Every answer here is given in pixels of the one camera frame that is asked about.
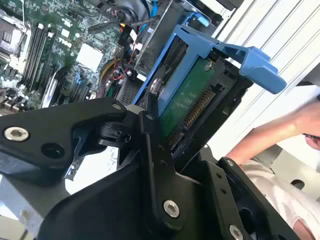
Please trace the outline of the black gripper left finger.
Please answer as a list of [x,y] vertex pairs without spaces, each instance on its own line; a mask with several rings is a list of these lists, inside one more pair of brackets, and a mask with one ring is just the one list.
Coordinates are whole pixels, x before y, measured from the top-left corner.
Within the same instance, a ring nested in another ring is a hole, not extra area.
[[2,116],[0,171],[37,186],[56,185],[74,160],[115,144],[119,130],[129,135],[119,144],[127,165],[151,159],[173,166],[151,112],[133,113],[115,99],[98,98]]

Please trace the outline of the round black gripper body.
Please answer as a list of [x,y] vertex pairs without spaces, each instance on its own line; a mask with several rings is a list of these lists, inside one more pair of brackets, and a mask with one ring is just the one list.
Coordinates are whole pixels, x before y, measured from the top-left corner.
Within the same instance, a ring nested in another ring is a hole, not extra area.
[[59,202],[40,240],[208,240],[219,234],[211,201],[218,166],[200,161],[189,176],[155,159],[131,163]]

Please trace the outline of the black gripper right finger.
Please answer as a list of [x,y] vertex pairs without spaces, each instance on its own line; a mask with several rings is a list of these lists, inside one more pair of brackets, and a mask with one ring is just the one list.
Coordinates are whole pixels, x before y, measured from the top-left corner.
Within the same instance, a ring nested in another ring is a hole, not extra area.
[[216,160],[205,145],[199,152],[199,168],[223,240],[299,238],[233,160]]

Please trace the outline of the person's bare hand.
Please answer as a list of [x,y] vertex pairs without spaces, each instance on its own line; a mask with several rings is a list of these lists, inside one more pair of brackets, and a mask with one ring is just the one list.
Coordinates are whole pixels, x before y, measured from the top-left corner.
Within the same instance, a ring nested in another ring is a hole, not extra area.
[[296,130],[299,134],[320,136],[320,102],[310,103],[296,112]]

